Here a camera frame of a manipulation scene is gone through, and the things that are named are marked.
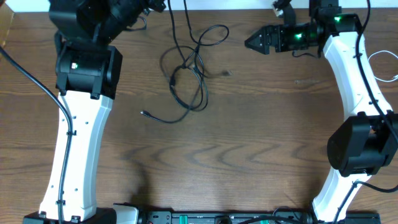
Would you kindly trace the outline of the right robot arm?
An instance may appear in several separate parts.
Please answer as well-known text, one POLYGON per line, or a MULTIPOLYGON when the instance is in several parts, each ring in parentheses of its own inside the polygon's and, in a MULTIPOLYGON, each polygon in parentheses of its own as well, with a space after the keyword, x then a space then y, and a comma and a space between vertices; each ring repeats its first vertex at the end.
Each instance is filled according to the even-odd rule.
POLYGON ((341 95, 343 124, 327 142, 330 171, 311 210, 300 223, 379 223, 377 214, 348 215, 347 209, 362 187, 397 152, 397 114, 382 94, 365 49, 367 24, 357 14, 345 14, 338 1, 310 1, 310 21, 299 24, 289 1, 274 1, 281 25, 259 29, 245 46, 267 55, 310 47, 330 64, 341 95))

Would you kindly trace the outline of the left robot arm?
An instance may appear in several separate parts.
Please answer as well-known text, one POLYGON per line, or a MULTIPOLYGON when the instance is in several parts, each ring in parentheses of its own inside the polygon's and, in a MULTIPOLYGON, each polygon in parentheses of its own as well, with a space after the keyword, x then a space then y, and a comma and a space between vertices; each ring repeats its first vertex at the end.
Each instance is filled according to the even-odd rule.
POLYGON ((99 208, 96 175, 104 127, 123 56, 112 41, 141 14, 162 12, 163 1, 52 1, 57 27, 58 135, 49 184, 38 211, 24 223, 144 223, 128 203, 99 208))

